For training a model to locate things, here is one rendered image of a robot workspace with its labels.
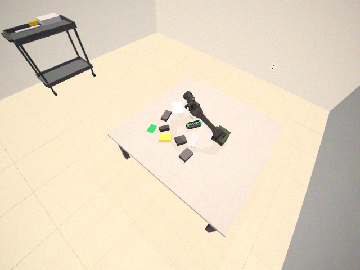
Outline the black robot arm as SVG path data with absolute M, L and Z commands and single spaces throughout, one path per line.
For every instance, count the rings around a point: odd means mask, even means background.
M 218 126 L 214 126 L 214 124 L 204 115 L 202 108 L 200 107 L 200 103 L 195 101 L 195 97 L 193 96 L 192 92 L 187 91 L 183 95 L 183 98 L 187 101 L 187 105 L 190 108 L 191 114 L 196 118 L 201 119 L 212 130 L 213 136 L 217 140 L 223 139 L 226 136 L 226 133 L 221 128 L 219 128 Z M 192 111 L 191 106 L 194 104 L 196 108 Z

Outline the flat green rectangular card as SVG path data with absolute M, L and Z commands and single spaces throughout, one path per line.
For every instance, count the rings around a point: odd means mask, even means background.
M 151 124 L 149 128 L 147 129 L 147 132 L 153 133 L 157 126 Z

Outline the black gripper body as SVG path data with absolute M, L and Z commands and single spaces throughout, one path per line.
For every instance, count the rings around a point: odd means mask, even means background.
M 189 107 L 187 104 L 184 106 L 184 108 Z M 196 108 L 195 104 L 191 106 L 191 110 L 194 110 Z

